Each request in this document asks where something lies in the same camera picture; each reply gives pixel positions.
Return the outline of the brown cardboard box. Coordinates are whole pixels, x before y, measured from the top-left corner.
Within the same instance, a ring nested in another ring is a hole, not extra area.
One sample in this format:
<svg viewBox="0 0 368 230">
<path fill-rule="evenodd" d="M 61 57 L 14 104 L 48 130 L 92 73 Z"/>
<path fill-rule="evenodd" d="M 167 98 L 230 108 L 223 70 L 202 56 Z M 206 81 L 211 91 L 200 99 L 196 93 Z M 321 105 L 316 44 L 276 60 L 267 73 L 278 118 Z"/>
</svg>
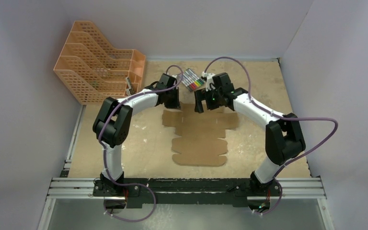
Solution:
<svg viewBox="0 0 368 230">
<path fill-rule="evenodd" d="M 164 110 L 162 124 L 174 127 L 177 138 L 172 139 L 172 160 L 184 166 L 219 167 L 226 163 L 228 143 L 226 131 L 239 126 L 235 112 L 226 113 L 223 107 L 194 111 L 195 105 L 182 103 L 180 111 Z"/>
</svg>

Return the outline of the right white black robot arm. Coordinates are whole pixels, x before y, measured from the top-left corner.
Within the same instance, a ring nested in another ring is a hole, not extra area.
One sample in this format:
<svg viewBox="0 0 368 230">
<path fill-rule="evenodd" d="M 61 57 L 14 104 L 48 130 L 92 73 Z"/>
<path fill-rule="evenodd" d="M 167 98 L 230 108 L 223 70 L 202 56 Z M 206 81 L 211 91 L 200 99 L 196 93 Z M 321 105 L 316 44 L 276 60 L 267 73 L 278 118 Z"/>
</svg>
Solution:
<svg viewBox="0 0 368 230">
<path fill-rule="evenodd" d="M 280 167 L 297 157 L 306 148 L 302 130 L 293 113 L 277 114 L 261 102 L 255 100 L 243 88 L 234 88 L 228 73 L 202 72 L 206 87 L 194 92 L 195 112 L 204 109 L 215 110 L 227 107 L 257 123 L 265 131 L 266 158 L 251 173 L 250 189 L 256 195 L 268 190 Z"/>
</svg>

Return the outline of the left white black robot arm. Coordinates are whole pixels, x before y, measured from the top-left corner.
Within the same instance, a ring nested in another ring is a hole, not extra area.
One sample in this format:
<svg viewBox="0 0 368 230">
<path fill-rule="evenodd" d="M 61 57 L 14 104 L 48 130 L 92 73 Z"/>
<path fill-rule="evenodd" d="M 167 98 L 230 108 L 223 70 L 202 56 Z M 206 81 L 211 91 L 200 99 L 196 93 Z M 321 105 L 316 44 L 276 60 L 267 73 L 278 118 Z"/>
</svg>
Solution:
<svg viewBox="0 0 368 230">
<path fill-rule="evenodd" d="M 108 97 L 104 100 L 92 129 L 103 149 L 104 166 L 100 181 L 110 195 L 120 195 L 126 186 L 121 151 L 132 116 L 160 104 L 165 108 L 180 108 L 178 85 L 181 81 L 181 76 L 173 77 L 164 73 L 159 81 L 136 94 L 122 99 Z"/>
</svg>

